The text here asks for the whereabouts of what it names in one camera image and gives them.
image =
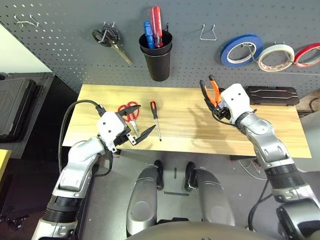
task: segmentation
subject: pegboard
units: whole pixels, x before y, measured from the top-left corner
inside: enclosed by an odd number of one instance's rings
[[[143,22],[150,19],[149,9],[154,5],[161,7],[162,26],[168,23],[173,35],[170,77],[163,82],[151,79],[138,43],[144,33]],[[243,34],[259,35],[264,48],[275,41],[285,42],[296,53],[319,42],[319,0],[2,0],[0,6],[0,23],[76,92],[83,83],[199,88],[199,80],[208,79],[209,74],[214,74],[222,88],[233,83],[288,86],[296,88],[300,98],[320,88],[319,65],[292,65],[269,73],[260,70],[256,62],[230,68],[220,60],[225,44]],[[19,28],[14,15],[29,21],[29,14],[39,27],[25,24]],[[100,30],[103,22],[115,22],[118,45],[133,66],[115,50],[94,41],[91,31]],[[213,37],[215,24],[216,41],[200,40],[203,23],[203,37],[208,38]],[[232,57],[245,51],[248,49],[239,49]],[[265,62],[279,63],[285,57],[276,52]]]

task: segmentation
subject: red scissors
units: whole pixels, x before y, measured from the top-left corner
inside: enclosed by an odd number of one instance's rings
[[[130,101],[126,105],[121,105],[118,108],[118,112],[120,112],[121,110],[123,110],[127,107],[134,106],[134,105],[138,105],[138,103],[136,103],[135,101]],[[139,116],[139,108],[137,109],[136,114],[135,114],[135,112],[132,112],[128,116],[126,116],[126,118],[124,119],[126,122],[131,123],[137,137],[139,137],[139,131],[138,131],[138,127],[136,124],[136,119],[138,118],[138,116]]]

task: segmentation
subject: black cup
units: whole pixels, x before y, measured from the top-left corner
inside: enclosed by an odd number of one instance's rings
[[[139,38],[140,49],[144,54],[151,78],[162,82],[170,76],[170,52],[172,49],[172,35],[162,30],[163,46],[159,48],[148,48],[147,38],[143,34]]]

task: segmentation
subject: white tape roll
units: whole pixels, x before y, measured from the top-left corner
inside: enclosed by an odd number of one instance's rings
[[[264,58],[268,54],[271,54],[273,52],[278,52],[278,51],[282,51],[282,52],[287,53],[289,59],[280,65],[274,65],[274,66],[268,66],[263,63]],[[285,44],[277,44],[274,46],[270,46],[262,51],[262,53],[260,54],[260,57],[258,59],[258,65],[259,65],[259,68],[261,68],[263,71],[279,72],[281,70],[288,68],[294,62],[294,60],[295,60],[295,51],[293,50],[292,47],[285,45]]]

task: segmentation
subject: wooden tabletop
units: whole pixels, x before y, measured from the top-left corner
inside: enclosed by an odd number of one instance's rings
[[[254,156],[253,145],[236,128],[215,121],[204,102],[199,88],[137,87],[110,85],[83,85],[78,100],[93,100],[107,111],[135,101],[141,105],[136,124],[139,132],[155,124],[150,101],[155,100],[162,136],[157,129],[141,143],[118,146],[119,149],[161,150],[176,152],[211,153]],[[256,114],[270,121],[277,137],[284,142],[294,158],[311,158],[306,137],[293,106],[254,106]],[[78,104],[73,112],[64,146],[96,136],[99,115],[90,103]]]
[[[0,180],[5,172],[10,155],[10,150],[0,149]]]

